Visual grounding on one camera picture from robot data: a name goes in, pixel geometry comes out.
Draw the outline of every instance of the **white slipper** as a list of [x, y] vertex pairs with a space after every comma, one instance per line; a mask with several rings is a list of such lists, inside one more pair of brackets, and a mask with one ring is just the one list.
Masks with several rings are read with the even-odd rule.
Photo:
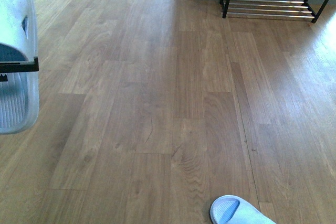
[[275, 224], [249, 202], [233, 195], [221, 196], [211, 205], [213, 224]]
[[0, 134], [38, 116], [37, 24], [33, 0], [0, 0]]

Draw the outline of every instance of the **slipper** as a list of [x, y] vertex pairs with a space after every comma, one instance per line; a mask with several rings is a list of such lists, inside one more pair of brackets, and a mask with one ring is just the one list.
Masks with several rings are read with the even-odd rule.
[[30, 128], [39, 111], [33, 0], [0, 0], [0, 134]]
[[221, 196], [211, 205], [213, 224], [275, 224], [249, 202], [233, 195]]

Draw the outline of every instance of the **wood grain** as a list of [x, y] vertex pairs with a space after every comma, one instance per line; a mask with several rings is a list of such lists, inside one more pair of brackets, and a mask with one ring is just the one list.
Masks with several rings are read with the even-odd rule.
[[86, 192], [47, 190], [37, 219], [32, 223], [77, 223]]
[[50, 188], [88, 188], [102, 138], [108, 127], [108, 118], [122, 70], [122, 62], [106, 61], [101, 65], [97, 83], [86, 95], [79, 118], [73, 126], [51, 179]]
[[204, 111], [211, 200], [221, 195], [238, 195], [250, 201], [252, 195], [232, 94], [207, 92]]
[[170, 223], [211, 223], [204, 119], [175, 119]]
[[40, 112], [40, 122], [35, 125], [37, 129], [27, 135], [29, 145], [1, 192], [1, 223], [29, 223], [38, 215], [45, 190], [84, 98], [85, 95], [80, 94], [58, 94], [50, 98]]
[[335, 6], [35, 0], [40, 114], [0, 136], [1, 223], [208, 223], [224, 194], [335, 224]]
[[168, 223], [170, 154], [135, 154], [124, 223]]
[[177, 48], [175, 109], [176, 118], [202, 118], [201, 35], [179, 32]]

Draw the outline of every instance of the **black metal shoe rack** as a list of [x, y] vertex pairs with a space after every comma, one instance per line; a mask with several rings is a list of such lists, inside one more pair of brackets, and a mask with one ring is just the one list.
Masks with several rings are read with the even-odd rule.
[[259, 16], [273, 18], [306, 19], [315, 23], [329, 0], [324, 0], [320, 9], [315, 12], [303, 1], [266, 1], [266, 0], [220, 0], [223, 18], [229, 13], [238, 16]]

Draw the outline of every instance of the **laminate flooring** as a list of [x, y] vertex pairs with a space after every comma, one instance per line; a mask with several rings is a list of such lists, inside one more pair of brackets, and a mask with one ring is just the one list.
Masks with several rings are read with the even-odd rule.
[[40, 114], [0, 136], [0, 223], [211, 223], [227, 194], [336, 223], [336, 7], [311, 24], [216, 1], [35, 5]]

